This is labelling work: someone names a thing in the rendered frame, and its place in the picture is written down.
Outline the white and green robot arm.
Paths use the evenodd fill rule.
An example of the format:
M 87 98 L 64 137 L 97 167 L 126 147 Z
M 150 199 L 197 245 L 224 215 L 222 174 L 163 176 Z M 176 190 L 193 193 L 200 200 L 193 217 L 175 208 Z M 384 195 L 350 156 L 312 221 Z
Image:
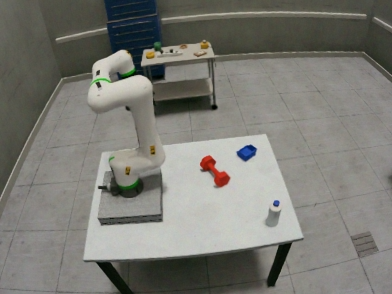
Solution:
M 110 83 L 110 75 L 116 72 L 122 80 Z M 139 147 L 118 150 L 110 156 L 109 165 L 115 178 L 105 186 L 98 186 L 98 190 L 108 189 L 112 196 L 134 198 L 144 188 L 139 173 L 161 167 L 166 159 L 155 122 L 152 84 L 146 77 L 137 76 L 132 56 L 125 50 L 97 61 L 92 73 L 87 98 L 90 109 L 106 113 L 128 106 L 139 141 Z

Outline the red dumbbell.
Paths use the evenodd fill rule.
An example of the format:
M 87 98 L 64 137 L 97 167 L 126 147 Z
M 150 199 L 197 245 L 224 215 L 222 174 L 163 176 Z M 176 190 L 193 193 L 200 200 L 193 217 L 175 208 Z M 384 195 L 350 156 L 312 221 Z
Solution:
M 230 181 L 231 177 L 225 172 L 219 172 L 214 166 L 216 164 L 216 161 L 214 160 L 213 157 L 211 157 L 210 155 L 202 158 L 201 162 L 200 162 L 200 166 L 205 170 L 211 170 L 215 175 L 215 179 L 214 182 L 216 183 L 217 186 L 219 186 L 220 188 L 227 185 L 228 182 Z

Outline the white plastic bottle with blue cap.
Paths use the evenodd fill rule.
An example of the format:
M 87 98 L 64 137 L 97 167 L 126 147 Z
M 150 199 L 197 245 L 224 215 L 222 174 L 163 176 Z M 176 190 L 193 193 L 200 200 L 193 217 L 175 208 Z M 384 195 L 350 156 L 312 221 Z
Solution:
M 270 203 L 266 220 L 268 226 L 275 227 L 278 225 L 281 210 L 282 204 L 278 200 L 275 200 Z

